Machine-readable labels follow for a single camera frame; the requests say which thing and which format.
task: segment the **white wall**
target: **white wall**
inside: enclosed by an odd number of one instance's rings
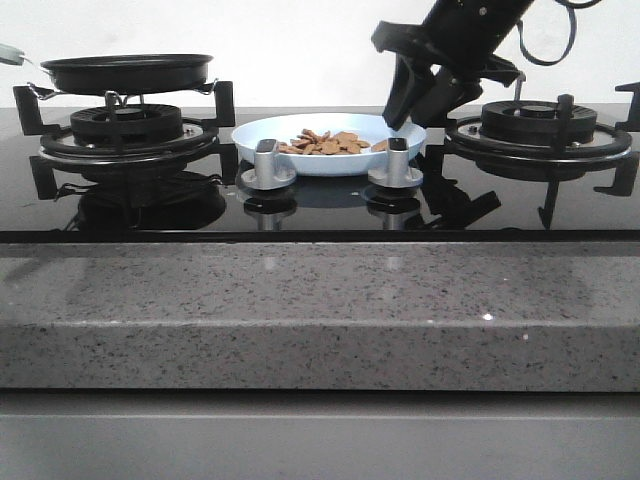
[[[233,80],[238,106],[383,105],[393,55],[370,36],[378,21],[420,23],[434,0],[0,0],[0,43],[35,61],[138,53],[206,53],[210,77]],[[530,65],[515,32],[498,54],[524,69],[528,98],[572,93],[577,102],[627,102],[614,86],[640,81],[640,1],[604,0],[579,10],[578,39],[556,67]],[[524,17],[528,46],[544,58],[564,49],[568,21],[553,0],[537,0]],[[14,105],[11,86],[50,86],[33,67],[0,64],[0,107]],[[477,102],[512,95],[483,82]],[[209,105],[193,92],[152,101]],[[57,97],[47,106],[90,105]]]

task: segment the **silver knob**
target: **silver knob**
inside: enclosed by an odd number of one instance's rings
[[[422,184],[420,170],[409,166],[409,149],[404,138],[390,138],[386,165],[369,170],[369,181],[387,188],[411,188]]]
[[[295,169],[290,162],[278,155],[277,151],[277,140],[260,140],[256,147],[253,168],[242,174],[242,183],[254,190],[275,190],[295,182]]]

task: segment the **brown snack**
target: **brown snack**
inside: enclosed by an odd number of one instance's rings
[[[372,152],[384,152],[389,146],[388,140],[382,140],[381,142],[376,143],[373,147],[371,147]]]
[[[338,142],[323,142],[320,151],[325,155],[335,155],[336,153],[340,153],[340,145]]]
[[[313,130],[303,128],[302,132],[291,139],[291,145],[286,142],[279,142],[280,153],[293,153],[302,155],[357,155],[362,153],[363,148],[369,148],[371,144],[365,140],[360,140],[358,135],[353,132],[342,131],[331,135],[327,131],[322,135],[318,135]],[[387,141],[376,144],[379,150],[384,151],[387,148]]]
[[[316,145],[314,143],[310,143],[309,145],[304,147],[304,150],[302,151],[302,154],[303,155],[311,155],[311,152],[313,152],[313,150],[315,148],[316,148]]]

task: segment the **gas stove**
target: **gas stove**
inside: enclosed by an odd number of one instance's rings
[[[466,107],[443,130],[429,130],[412,160],[424,177],[418,187],[380,187],[366,175],[298,176],[259,191],[243,184],[253,165],[239,156],[231,127],[276,112],[236,112],[231,82],[202,88],[215,93],[215,116],[111,92],[104,107],[45,124],[37,99],[47,92],[16,87],[26,135],[16,128],[2,140],[0,239],[640,238],[638,143],[625,131],[637,130],[637,98],[630,113],[624,104],[576,106],[567,96],[491,103],[476,116]]]

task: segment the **black glass cooktop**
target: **black glass cooktop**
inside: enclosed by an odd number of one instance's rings
[[[624,120],[626,107],[618,107],[608,106],[614,116],[605,115],[604,121]],[[248,164],[230,142],[232,129],[223,129],[226,159],[210,154],[167,181],[125,193],[56,170],[57,198],[40,200],[31,159],[39,138],[19,133],[17,121],[11,124],[14,111],[2,113],[0,239],[5,243],[640,238],[633,154],[595,171],[496,169],[447,153],[443,133],[434,130],[415,160],[424,173],[415,190],[374,187],[366,176],[298,177],[291,187],[257,194],[238,187]],[[256,118],[240,114],[238,124]],[[121,206],[122,195],[132,208]],[[150,198],[162,201],[157,205]]]

